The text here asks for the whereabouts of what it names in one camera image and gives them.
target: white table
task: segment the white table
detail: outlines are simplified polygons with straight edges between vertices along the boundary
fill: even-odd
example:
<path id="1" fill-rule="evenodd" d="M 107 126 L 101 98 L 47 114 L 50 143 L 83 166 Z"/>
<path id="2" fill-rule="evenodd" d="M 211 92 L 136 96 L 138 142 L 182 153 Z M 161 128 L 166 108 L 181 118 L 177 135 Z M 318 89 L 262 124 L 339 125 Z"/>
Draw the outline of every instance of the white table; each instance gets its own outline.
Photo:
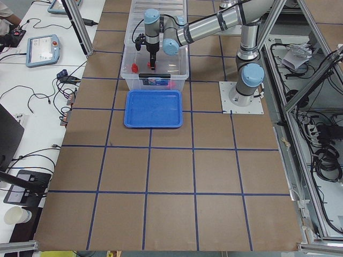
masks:
<path id="1" fill-rule="evenodd" d="M 84 18 L 99 22 L 104 3 L 105 0 L 83 0 L 80 7 L 81 15 Z M 42 22 L 37 25 L 39 27 L 49 24 L 58 24 L 64 27 L 70 26 L 69 19 L 66 15 L 48 13 L 47 8 L 47 4 L 41 4 L 39 2 L 34 3 L 23 18 L 22 24 L 24 24 L 27 19 L 39 18 L 42 20 Z M 7 52 L 0 54 L 0 57 L 18 52 L 26 52 L 27 39 L 29 37 L 56 34 L 61 41 L 60 59 L 54 65 L 35 68 L 26 67 L 25 56 L 14 56 L 4 59 L 0 63 L 0 95 L 16 85 L 32 87 L 36 93 L 50 95 L 53 92 L 51 82 L 56 77 L 57 73 L 62 69 L 67 69 L 68 73 L 71 74 L 86 60 L 73 28 L 64 29 L 57 26 L 40 29 L 32 28 L 37 21 L 38 20 L 31 20 L 29 24 L 24 26 L 24 29 L 27 30 L 27 32 L 18 48 L 9 49 Z M 87 27 L 91 40 L 94 39 L 96 28 L 97 26 Z M 82 77 L 84 66 L 74 74 L 75 77 Z M 73 85 L 66 85 L 65 87 L 70 87 L 72 89 L 75 88 Z M 0 103 L 11 114 L 23 113 L 26 115 L 24 121 L 25 132 L 15 157 L 25 155 L 35 150 L 49 148 L 52 144 L 61 145 L 63 141 L 65 128 L 59 125 L 58 117 L 60 114 L 58 111 L 52 103 L 48 104 L 47 99 L 39 100 L 33 97 L 30 101 L 30 107 L 34 111 L 32 114 L 27 108 L 27 100 L 31 94 L 32 92 L 29 89 L 16 88 L 5 94 L 0 100 Z M 66 99 L 62 94 L 58 94 L 55 103 L 59 108 L 61 108 L 66 106 Z M 59 151 L 48 150 L 42 152 L 42 154 L 50 157 L 56 162 Z M 26 158 L 21 160 L 16 166 L 35 166 L 53 169 L 51 162 L 41 157 Z M 10 174 L 16 175 L 17 172 L 18 170 L 14 169 Z M 9 242 L 14 228 L 14 225 L 7 225 L 3 220 L 6 211 L 14 206 L 3 203 L 5 195 L 6 192 L 0 191 L 0 243 Z"/>

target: blue tray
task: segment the blue tray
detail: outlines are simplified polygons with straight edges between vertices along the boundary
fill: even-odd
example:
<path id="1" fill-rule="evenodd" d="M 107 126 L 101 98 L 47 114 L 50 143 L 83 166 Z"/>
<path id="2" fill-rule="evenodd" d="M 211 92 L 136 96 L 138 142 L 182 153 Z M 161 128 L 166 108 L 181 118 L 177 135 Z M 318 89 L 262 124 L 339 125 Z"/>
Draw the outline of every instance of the blue tray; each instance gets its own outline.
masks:
<path id="1" fill-rule="evenodd" d="M 177 90 L 131 90 L 126 98 L 126 127 L 181 127 L 182 98 Z"/>

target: white cup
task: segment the white cup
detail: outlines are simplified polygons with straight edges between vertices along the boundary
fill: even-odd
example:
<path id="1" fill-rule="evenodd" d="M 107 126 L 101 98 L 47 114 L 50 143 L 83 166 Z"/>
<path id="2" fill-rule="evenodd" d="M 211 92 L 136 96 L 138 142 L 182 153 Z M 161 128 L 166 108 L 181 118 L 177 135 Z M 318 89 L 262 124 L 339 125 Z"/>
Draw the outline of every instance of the white cup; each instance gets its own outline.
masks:
<path id="1" fill-rule="evenodd" d="M 4 221 L 8 225 L 26 223 L 32 217 L 32 213 L 29 210 L 20 208 L 19 206 L 14 206 L 9 209 L 4 216 Z"/>

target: blue joint cap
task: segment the blue joint cap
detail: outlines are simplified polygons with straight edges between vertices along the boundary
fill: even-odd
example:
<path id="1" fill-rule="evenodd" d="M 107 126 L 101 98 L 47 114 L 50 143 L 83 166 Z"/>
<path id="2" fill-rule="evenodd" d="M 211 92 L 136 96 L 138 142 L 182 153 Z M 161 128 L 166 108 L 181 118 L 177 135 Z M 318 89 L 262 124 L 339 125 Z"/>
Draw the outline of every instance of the blue joint cap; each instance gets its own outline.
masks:
<path id="1" fill-rule="evenodd" d="M 174 39 L 163 40 L 163 51 L 167 55 L 177 55 L 180 46 Z"/>
<path id="2" fill-rule="evenodd" d="M 156 9 L 148 9 L 144 13 L 144 23 L 153 24 L 160 19 L 160 12 Z"/>
<path id="3" fill-rule="evenodd" d="M 264 79 L 264 70 L 256 63 L 249 63 L 243 68 L 242 80 L 248 87 L 258 87 Z"/>
<path id="4" fill-rule="evenodd" d="M 177 21 L 180 25 L 182 25 L 182 26 L 185 25 L 183 17 L 177 16 Z"/>

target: black monitor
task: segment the black monitor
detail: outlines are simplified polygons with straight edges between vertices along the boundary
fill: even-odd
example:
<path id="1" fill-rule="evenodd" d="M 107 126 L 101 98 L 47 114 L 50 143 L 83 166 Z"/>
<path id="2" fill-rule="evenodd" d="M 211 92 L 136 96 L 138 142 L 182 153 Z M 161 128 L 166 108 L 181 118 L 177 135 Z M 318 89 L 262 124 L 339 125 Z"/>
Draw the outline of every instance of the black monitor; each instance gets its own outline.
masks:
<path id="1" fill-rule="evenodd" d="M 17 176 L 6 173 L 24 134 L 24 128 L 0 104 L 0 181 L 12 184 L 4 202 L 38 206 L 51 175 L 20 170 Z"/>

